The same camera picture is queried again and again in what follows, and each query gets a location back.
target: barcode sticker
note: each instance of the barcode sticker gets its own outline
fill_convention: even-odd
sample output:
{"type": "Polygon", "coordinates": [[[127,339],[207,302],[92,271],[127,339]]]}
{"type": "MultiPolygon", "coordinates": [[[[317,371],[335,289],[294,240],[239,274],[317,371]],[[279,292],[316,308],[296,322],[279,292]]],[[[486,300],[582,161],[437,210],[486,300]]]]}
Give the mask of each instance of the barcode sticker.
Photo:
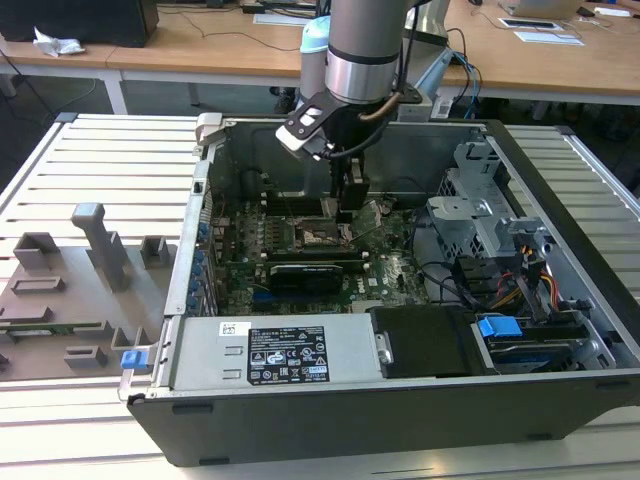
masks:
{"type": "Polygon", "coordinates": [[[246,337],[249,335],[251,322],[222,322],[220,323],[220,337],[246,337]]]}

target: floor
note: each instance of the floor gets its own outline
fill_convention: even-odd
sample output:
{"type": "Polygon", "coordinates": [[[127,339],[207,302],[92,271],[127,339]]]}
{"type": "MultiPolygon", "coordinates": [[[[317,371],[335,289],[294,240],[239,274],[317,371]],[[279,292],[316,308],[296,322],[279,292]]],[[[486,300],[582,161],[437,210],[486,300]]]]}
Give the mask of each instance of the floor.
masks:
{"type": "MultiPolygon", "coordinates": [[[[52,77],[31,77],[29,81],[54,111],[111,113],[101,82],[52,77]]],[[[0,96],[0,189],[11,180],[53,121],[25,82],[18,81],[16,90],[13,99],[3,101],[0,96]]],[[[196,116],[206,111],[268,114],[276,100],[267,87],[235,85],[199,85],[200,107],[189,104],[185,84],[126,82],[125,91],[132,115],[196,116]]],[[[624,112],[621,123],[633,134],[630,140],[614,141],[605,138],[596,128],[602,108],[569,105],[565,109],[563,105],[552,104],[541,121],[534,121],[531,102],[489,99],[483,101],[478,114],[480,118],[500,118],[507,124],[569,125],[605,165],[633,189],[640,183],[640,135],[637,135],[640,115],[637,109],[624,112]]],[[[453,116],[462,117],[465,111],[466,106],[460,105],[453,116]]],[[[616,109],[614,119],[619,119],[620,114],[620,109],[616,109]]]]}

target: slotted metal tabletop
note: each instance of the slotted metal tabletop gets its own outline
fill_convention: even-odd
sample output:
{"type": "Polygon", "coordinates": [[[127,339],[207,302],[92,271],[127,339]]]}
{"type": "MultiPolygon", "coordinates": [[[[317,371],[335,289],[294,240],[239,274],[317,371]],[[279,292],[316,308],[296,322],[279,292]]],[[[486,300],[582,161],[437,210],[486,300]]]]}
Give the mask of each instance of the slotted metal tabletop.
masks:
{"type": "MultiPolygon", "coordinates": [[[[152,234],[177,242],[197,161],[192,155],[195,121],[80,115],[71,124],[55,124],[0,195],[0,282],[6,282],[15,268],[13,246],[25,231],[50,231],[60,245],[85,243],[82,232],[69,221],[78,202],[103,202],[107,227],[117,230],[125,243],[136,244],[143,235],[152,234]]],[[[635,239],[640,228],[634,199],[575,137],[551,128],[510,127],[510,131],[639,296],[640,248],[635,239]]],[[[530,211],[524,194],[516,185],[512,188],[530,211]]],[[[611,411],[554,442],[179,469],[166,462],[120,403],[118,382],[119,378],[101,378],[43,381],[38,387],[0,384],[0,478],[640,477],[638,407],[611,411]]]]}
{"type": "Polygon", "coordinates": [[[0,288],[16,268],[24,232],[59,246],[88,245],[71,224],[80,202],[105,205],[105,226],[125,245],[145,235],[178,243],[194,156],[193,117],[79,115],[55,123],[0,196],[0,288]]]}
{"type": "MultiPolygon", "coordinates": [[[[554,127],[507,127],[551,189],[640,301],[640,205],[575,135],[554,127]]],[[[534,208],[509,185],[525,212],[534,208]]]]}

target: warning label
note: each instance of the warning label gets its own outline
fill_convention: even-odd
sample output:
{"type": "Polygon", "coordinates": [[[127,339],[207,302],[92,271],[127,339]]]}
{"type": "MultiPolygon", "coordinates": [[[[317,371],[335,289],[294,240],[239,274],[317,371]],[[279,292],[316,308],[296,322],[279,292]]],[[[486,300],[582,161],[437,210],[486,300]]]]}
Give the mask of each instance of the warning label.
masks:
{"type": "Polygon", "coordinates": [[[249,330],[247,380],[251,385],[328,382],[324,327],[249,330]]]}

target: tissue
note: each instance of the tissue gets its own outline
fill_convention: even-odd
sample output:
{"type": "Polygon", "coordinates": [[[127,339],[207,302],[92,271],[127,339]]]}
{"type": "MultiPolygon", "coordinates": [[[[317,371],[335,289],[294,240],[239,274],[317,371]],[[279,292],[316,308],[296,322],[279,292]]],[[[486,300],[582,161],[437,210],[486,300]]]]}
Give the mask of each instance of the tissue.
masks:
{"type": "Polygon", "coordinates": [[[36,39],[33,44],[38,47],[42,53],[58,57],[60,55],[69,55],[71,53],[82,53],[85,51],[80,46],[80,42],[75,38],[53,38],[41,33],[37,28],[33,28],[36,32],[36,39]]]}

